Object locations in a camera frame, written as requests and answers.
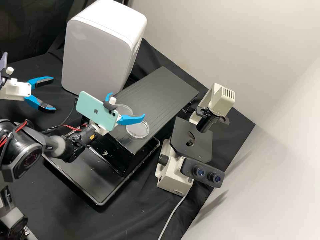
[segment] red wire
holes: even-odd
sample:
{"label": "red wire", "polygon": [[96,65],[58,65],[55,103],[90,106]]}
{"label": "red wire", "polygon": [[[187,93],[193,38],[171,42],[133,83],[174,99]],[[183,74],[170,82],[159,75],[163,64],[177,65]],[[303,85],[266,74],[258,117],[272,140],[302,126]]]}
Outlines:
{"label": "red wire", "polygon": [[[25,121],[20,127],[18,127],[18,128],[16,129],[16,132],[19,132],[26,124],[27,124],[27,121]],[[1,139],[1,141],[0,141],[0,148],[1,148],[1,147],[6,143],[6,141],[7,141],[7,139],[5,139],[5,140],[3,141],[4,138],[5,138],[5,136],[2,137],[2,139]]]}
{"label": "red wire", "polygon": [[71,126],[69,126],[69,125],[65,125],[65,124],[61,124],[60,126],[68,127],[68,128],[70,128],[70,129],[72,129],[72,130],[74,130],[74,131],[82,131],[81,129],[74,128],[74,127],[71,127]]}
{"label": "red wire", "polygon": [[0,144],[1,144],[1,142],[2,142],[5,138],[6,138],[6,135],[3,135],[3,137],[2,137],[1,140],[0,140]]}

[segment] petri dish lid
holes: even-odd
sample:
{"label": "petri dish lid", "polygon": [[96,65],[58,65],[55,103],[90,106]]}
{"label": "petri dish lid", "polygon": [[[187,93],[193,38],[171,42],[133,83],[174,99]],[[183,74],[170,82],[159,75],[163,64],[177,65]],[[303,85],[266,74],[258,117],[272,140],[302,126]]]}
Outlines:
{"label": "petri dish lid", "polygon": [[128,107],[127,105],[121,104],[121,103],[117,103],[115,104],[117,106],[116,110],[118,111],[118,113],[120,115],[132,115],[133,111],[130,107]]}
{"label": "petri dish lid", "polygon": [[142,121],[140,123],[126,125],[127,133],[134,138],[144,138],[149,134],[149,125]]}

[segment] microscope base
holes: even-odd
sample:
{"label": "microscope base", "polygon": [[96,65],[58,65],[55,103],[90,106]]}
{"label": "microscope base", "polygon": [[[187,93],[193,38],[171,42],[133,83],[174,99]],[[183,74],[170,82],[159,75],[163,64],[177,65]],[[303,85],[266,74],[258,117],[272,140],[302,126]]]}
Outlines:
{"label": "microscope base", "polygon": [[157,164],[155,176],[158,178],[157,187],[179,196],[184,196],[192,187],[193,179],[183,175],[180,168],[184,157],[178,156],[170,146],[170,138],[163,141],[160,156],[168,156],[166,165]]}

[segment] black platform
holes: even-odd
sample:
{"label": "black platform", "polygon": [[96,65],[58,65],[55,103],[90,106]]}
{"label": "black platform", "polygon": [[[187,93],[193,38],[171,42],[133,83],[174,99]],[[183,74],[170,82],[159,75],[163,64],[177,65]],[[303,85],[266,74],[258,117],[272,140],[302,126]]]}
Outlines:
{"label": "black platform", "polygon": [[114,158],[119,161],[132,161],[130,170],[126,171],[124,175],[119,175],[114,166],[110,165],[108,158],[99,154],[92,147],[86,148],[72,163],[63,162],[58,158],[47,158],[45,155],[44,157],[95,204],[101,206],[138,170],[160,146],[160,142],[156,138],[150,139],[133,158],[125,156],[123,151],[112,142],[107,145],[100,144],[100,146],[106,151],[112,152]]}
{"label": "black platform", "polygon": [[133,138],[125,126],[117,126],[109,134],[135,154],[198,93],[167,68],[160,67],[115,95],[117,103],[129,106],[133,114],[146,114],[144,121],[150,127],[149,135]]}

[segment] inverted microscope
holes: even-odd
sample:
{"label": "inverted microscope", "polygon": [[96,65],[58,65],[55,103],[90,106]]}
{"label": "inverted microscope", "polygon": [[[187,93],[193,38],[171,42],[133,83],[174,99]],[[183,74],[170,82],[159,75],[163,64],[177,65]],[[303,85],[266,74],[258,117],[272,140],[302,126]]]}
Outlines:
{"label": "inverted microscope", "polygon": [[221,187],[224,172],[207,164],[212,160],[213,124],[229,125],[226,116],[235,92],[217,83],[205,94],[189,121],[176,117],[170,138],[162,144],[155,176],[157,187],[185,196],[199,181]]}

